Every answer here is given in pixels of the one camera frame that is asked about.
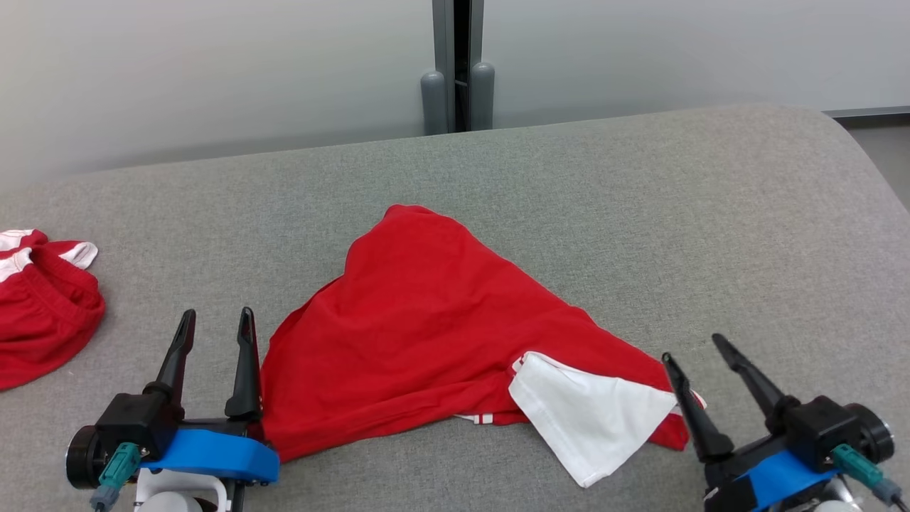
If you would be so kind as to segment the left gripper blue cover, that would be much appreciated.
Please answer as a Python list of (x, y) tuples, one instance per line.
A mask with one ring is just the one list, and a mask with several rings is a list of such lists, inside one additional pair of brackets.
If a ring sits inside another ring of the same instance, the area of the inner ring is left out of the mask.
[[(160, 393), (183, 411), (186, 357), (194, 346), (196, 311), (186, 310), (154, 381), (145, 393)], [(238, 360), (232, 395), (221, 419), (196, 419), (141, 434), (144, 469), (205, 474), (244, 485), (272, 485), (279, 480), (280, 459), (264, 430), (259, 343), (253, 310), (245, 306), (237, 328)]]

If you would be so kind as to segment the red shorts with white stripe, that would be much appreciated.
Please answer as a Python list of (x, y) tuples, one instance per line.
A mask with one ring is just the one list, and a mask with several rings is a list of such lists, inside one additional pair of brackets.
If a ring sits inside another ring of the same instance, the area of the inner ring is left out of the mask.
[(41, 230), (0, 231), (0, 392), (48, 375), (81, 352), (105, 315), (89, 267), (94, 243)]

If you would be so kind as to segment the grey partition post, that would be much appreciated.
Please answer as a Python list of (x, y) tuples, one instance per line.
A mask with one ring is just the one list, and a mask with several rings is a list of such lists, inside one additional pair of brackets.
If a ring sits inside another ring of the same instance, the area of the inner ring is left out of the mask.
[(485, 0), (432, 0), (434, 68), (446, 80), (449, 133), (469, 129), (469, 71), (482, 59)]

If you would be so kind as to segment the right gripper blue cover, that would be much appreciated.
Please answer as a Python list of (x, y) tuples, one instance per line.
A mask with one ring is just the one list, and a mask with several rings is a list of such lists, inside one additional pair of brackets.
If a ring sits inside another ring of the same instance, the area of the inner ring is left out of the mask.
[[(800, 406), (800, 400), (786, 395), (726, 336), (712, 334), (712, 342), (753, 396), (765, 428), (770, 434), (783, 434), (784, 416)], [(784, 435), (770, 435), (735, 450), (697, 400), (670, 352), (662, 354), (662, 363), (705, 469), (703, 512), (844, 512), (844, 479), (836, 470), (816, 473), (800, 463), (787, 450)]]

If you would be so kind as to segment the red basketball jersey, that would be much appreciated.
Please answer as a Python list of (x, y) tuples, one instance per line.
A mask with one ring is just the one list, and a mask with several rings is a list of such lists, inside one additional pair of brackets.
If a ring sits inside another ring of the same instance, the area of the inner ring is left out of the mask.
[(581, 487), (690, 434), (662, 364), (421, 206), (395, 205), (262, 369), (283, 462), (453, 417), (529, 422)]

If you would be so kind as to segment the grey baseboard strip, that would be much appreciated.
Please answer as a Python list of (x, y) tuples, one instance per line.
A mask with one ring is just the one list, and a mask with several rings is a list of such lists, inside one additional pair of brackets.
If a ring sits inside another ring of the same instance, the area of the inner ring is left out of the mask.
[(825, 110), (832, 119), (889, 119), (890, 117), (910, 116), (910, 106), (845, 108), (844, 110)]

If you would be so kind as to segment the grey rounded post foot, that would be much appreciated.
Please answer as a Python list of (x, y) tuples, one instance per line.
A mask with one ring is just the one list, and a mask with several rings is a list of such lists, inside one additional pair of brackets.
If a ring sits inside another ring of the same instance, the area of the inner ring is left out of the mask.
[(487, 62), (472, 65), (469, 71), (469, 129), (492, 129), (495, 69)]
[(449, 132), (446, 113), (446, 80), (439, 71), (423, 74), (419, 81), (420, 97), (426, 136), (444, 135)]

